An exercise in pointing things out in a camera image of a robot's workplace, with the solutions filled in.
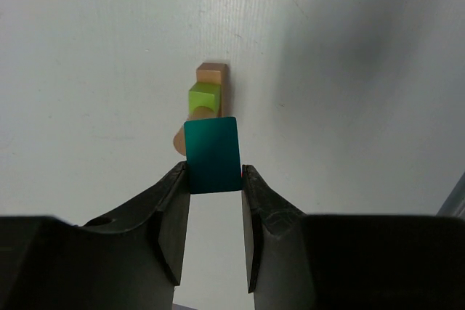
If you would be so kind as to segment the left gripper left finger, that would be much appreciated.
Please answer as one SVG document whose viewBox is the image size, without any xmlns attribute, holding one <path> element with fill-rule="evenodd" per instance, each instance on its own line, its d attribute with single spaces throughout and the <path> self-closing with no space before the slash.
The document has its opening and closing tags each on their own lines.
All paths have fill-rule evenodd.
<svg viewBox="0 0 465 310">
<path fill-rule="evenodd" d="M 170 309 L 190 207 L 187 166 L 83 226 L 1 218 L 3 309 Z"/>
</svg>

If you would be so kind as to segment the natural wooden arch block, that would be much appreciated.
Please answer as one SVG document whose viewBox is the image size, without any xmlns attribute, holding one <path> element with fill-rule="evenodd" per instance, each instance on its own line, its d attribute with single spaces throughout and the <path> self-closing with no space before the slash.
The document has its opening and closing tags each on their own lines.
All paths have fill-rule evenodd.
<svg viewBox="0 0 465 310">
<path fill-rule="evenodd" d="M 188 117 L 187 121 L 197 121 L 209 118 L 215 118 L 217 112 L 214 112 L 212 109 L 204 106 L 200 106 L 194 109 Z M 186 156 L 186 145 L 185 145 L 185 128 L 181 126 L 179 131 L 176 133 L 173 139 L 173 145 L 175 150 L 182 156 Z"/>
</svg>

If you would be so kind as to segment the teal wooden triangle block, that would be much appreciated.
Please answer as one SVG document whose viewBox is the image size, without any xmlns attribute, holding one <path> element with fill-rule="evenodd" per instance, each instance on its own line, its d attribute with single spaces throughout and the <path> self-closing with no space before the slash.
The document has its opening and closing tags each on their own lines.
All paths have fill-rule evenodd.
<svg viewBox="0 0 465 310">
<path fill-rule="evenodd" d="M 242 190 L 236 118 L 187 121 L 184 129 L 190 193 Z"/>
</svg>

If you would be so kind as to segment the long natural wooden block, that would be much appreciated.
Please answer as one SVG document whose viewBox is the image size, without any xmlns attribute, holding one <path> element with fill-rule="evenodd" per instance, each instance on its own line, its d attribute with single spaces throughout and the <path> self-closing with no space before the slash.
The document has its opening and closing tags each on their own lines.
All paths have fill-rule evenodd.
<svg viewBox="0 0 465 310">
<path fill-rule="evenodd" d="M 221 87 L 221 108 L 219 116 L 231 115 L 232 88 L 230 69 L 226 63 L 204 62 L 196 69 L 196 80 L 202 83 L 215 83 Z"/>
</svg>

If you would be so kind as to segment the green wooden cube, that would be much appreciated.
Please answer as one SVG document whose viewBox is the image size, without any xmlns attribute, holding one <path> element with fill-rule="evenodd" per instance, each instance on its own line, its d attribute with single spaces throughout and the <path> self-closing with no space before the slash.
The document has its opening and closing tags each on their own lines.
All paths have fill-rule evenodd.
<svg viewBox="0 0 465 310">
<path fill-rule="evenodd" d="M 216 118 L 221 111 L 221 86 L 214 83 L 195 83 L 188 92 L 188 120 Z"/>
</svg>

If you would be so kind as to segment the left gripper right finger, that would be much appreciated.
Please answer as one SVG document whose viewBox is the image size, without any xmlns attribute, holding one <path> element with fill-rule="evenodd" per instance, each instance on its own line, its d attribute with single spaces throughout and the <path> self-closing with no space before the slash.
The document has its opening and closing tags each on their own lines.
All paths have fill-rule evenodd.
<svg viewBox="0 0 465 310">
<path fill-rule="evenodd" d="M 307 214 L 243 167 L 248 291 L 256 309 L 462 309 L 464 221 Z"/>
</svg>

